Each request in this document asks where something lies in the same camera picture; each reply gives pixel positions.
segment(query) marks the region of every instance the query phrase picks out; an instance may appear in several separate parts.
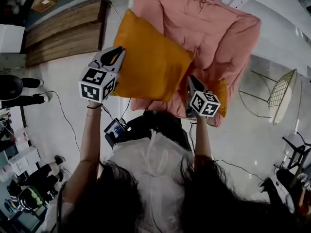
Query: white box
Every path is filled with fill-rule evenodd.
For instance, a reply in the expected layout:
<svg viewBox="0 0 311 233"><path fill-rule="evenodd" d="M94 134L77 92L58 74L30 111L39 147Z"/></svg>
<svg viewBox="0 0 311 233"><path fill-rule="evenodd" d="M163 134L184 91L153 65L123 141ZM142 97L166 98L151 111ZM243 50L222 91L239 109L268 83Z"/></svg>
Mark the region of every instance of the white box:
<svg viewBox="0 0 311 233"><path fill-rule="evenodd" d="M80 97L102 103L115 89L117 76L117 73L107 72L104 68L85 68L79 80Z"/></svg>
<svg viewBox="0 0 311 233"><path fill-rule="evenodd" d="M220 107L220 102L214 94L196 91L191 99L190 106L200 116L213 117Z"/></svg>
<svg viewBox="0 0 311 233"><path fill-rule="evenodd" d="M38 150L35 147L30 146L28 149L9 159L9 164L16 175L19 176L23 172L27 171L29 167L35 165L38 161L40 161Z"/></svg>
<svg viewBox="0 0 311 233"><path fill-rule="evenodd" d="M20 53L24 27L0 24L0 53Z"/></svg>

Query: black pants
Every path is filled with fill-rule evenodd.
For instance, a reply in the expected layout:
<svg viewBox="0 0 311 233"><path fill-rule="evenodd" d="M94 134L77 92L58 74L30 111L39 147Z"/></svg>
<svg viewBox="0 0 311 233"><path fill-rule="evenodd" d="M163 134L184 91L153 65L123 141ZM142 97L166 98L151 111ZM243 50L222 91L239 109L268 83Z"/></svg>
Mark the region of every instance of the black pants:
<svg viewBox="0 0 311 233"><path fill-rule="evenodd" d="M32 78L21 79L23 81L23 86L27 88L38 88L40 85L40 80ZM19 96L16 99L2 101L3 107L12 108L14 106L27 106L32 104L41 104L44 103L43 96L34 95L34 96Z"/></svg>
<svg viewBox="0 0 311 233"><path fill-rule="evenodd" d="M127 137L121 141L151 138L150 129L161 132L165 137L177 142L181 147L191 151L187 133L181 126L181 120L165 112L145 111L127 123L132 128Z"/></svg>
<svg viewBox="0 0 311 233"><path fill-rule="evenodd" d="M302 184L298 182L293 187L290 187L290 183L292 182L294 175L287 169L280 169L276 172L277 179L281 182L281 184L286 188L286 190L291 195L292 199L299 197L302 191ZM269 180L265 188L266 192L269 195L271 204L279 205L282 203L281 198L278 195L276 187L273 182Z"/></svg>
<svg viewBox="0 0 311 233"><path fill-rule="evenodd" d="M49 201L49 199L47 199L49 197L47 192L51 191L58 182L58 178L54 175L48 176L51 170L51 167L46 164L31 174L24 182L24 185L34 186L46 201Z"/></svg>

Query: long black hair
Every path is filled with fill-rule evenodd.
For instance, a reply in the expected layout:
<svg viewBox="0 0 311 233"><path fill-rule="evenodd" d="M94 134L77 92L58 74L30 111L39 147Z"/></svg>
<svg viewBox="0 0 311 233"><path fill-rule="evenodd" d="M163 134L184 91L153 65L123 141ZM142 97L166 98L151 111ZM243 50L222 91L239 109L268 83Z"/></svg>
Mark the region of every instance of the long black hair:
<svg viewBox="0 0 311 233"><path fill-rule="evenodd" d="M138 232L143 216L138 181L111 161L101 167L100 178L86 188L62 232Z"/></svg>
<svg viewBox="0 0 311 233"><path fill-rule="evenodd" d="M113 162L102 164L103 171L86 189L63 224L63 232L138 232L143 203L138 182L126 169ZM185 197L178 213L180 230L185 233L208 230L295 231L297 221L285 206L249 201L237 196L226 184L224 170L206 156L196 156L196 165L181 163Z"/></svg>
<svg viewBox="0 0 311 233"><path fill-rule="evenodd" d="M185 197L180 227L185 233L207 230L295 231L299 224L285 205L246 200L227 187L225 171L209 157L196 156L195 168L181 165Z"/></svg>

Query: person's leg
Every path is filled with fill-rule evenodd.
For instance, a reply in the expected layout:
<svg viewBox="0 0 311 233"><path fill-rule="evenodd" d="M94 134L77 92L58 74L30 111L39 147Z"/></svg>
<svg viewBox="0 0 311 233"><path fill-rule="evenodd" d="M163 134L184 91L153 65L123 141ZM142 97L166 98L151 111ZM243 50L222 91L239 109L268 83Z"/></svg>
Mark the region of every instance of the person's leg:
<svg viewBox="0 0 311 233"><path fill-rule="evenodd" d="M276 177L290 193L293 199L295 199L297 196L300 196L302 191L302 184L301 182L297 182L297 184L295 184L293 187L290 187L290 183L292 182L294 175L288 169L279 169L276 172Z"/></svg>
<svg viewBox="0 0 311 233"><path fill-rule="evenodd" d="M43 81L38 79L23 78L21 80L23 81L23 86L27 88L38 88L43 84Z"/></svg>
<svg viewBox="0 0 311 233"><path fill-rule="evenodd" d="M268 178L266 179L260 187L264 187L263 192L267 192L269 195L270 203L274 206L283 206L283 201L278 195L277 189L273 184L273 181Z"/></svg>
<svg viewBox="0 0 311 233"><path fill-rule="evenodd" d="M52 166L57 164L55 162L50 163L50 164L46 164L43 167L39 168L36 172L34 172L33 174L31 174L25 181L24 181L24 185L33 185L35 186L37 183L42 182L42 180L44 180L49 172L52 171Z"/></svg>
<svg viewBox="0 0 311 233"><path fill-rule="evenodd" d="M41 183L34 186L40 195L44 198L44 200L49 200L49 195L47 194L49 191L53 189L57 182L62 182L64 177L64 172L60 170L57 175L50 175L45 178Z"/></svg>
<svg viewBox="0 0 311 233"><path fill-rule="evenodd" d="M15 106L28 106L32 104L41 104L44 103L45 97L44 96L19 96L16 99L2 101L1 104L3 107L12 108Z"/></svg>
<svg viewBox="0 0 311 233"><path fill-rule="evenodd" d="M33 185L40 183L44 180L48 175L49 172L53 171L54 173L59 172L59 166L65 161L65 158L59 155L56 155L55 162L49 163L38 169L36 172L31 174L27 180L24 182L24 185Z"/></svg>

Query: white shirt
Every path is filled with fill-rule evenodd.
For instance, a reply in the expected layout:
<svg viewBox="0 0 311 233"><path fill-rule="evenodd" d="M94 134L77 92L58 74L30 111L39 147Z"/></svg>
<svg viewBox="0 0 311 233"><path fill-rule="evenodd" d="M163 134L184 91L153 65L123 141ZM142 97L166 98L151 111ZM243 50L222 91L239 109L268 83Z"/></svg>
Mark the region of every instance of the white shirt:
<svg viewBox="0 0 311 233"><path fill-rule="evenodd" d="M183 157L193 162L193 155L161 133L151 131L151 139L117 143L110 160L127 169L138 180L138 189L145 205L141 231L178 232L178 213L184 198L183 187L178 183L181 181L180 165ZM72 204L66 203L63 216L71 209ZM56 203L52 202L43 228L51 230L55 220Z"/></svg>

